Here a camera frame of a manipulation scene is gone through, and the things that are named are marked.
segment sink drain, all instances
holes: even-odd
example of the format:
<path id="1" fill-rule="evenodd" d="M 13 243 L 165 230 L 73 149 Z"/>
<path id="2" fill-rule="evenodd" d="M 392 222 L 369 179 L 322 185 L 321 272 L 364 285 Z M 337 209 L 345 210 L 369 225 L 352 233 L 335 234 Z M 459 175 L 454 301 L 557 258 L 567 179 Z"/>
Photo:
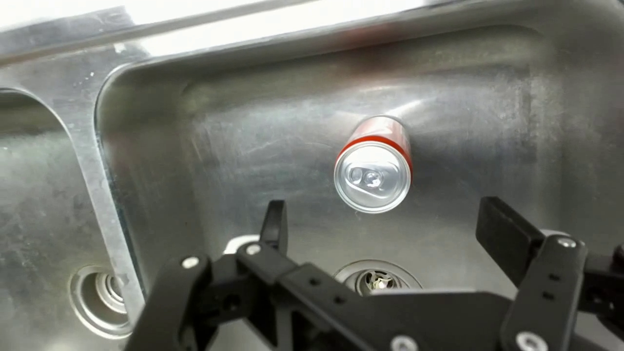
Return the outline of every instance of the sink drain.
<path id="1" fill-rule="evenodd" d="M 92 265 L 80 269 L 69 281 L 69 299 L 78 319 L 93 333 L 108 339 L 130 335 L 124 300 L 109 270 Z"/>
<path id="2" fill-rule="evenodd" d="M 338 270 L 334 278 L 362 296 L 374 290 L 421 289 L 418 280 L 403 268 L 380 260 L 362 260 Z"/>

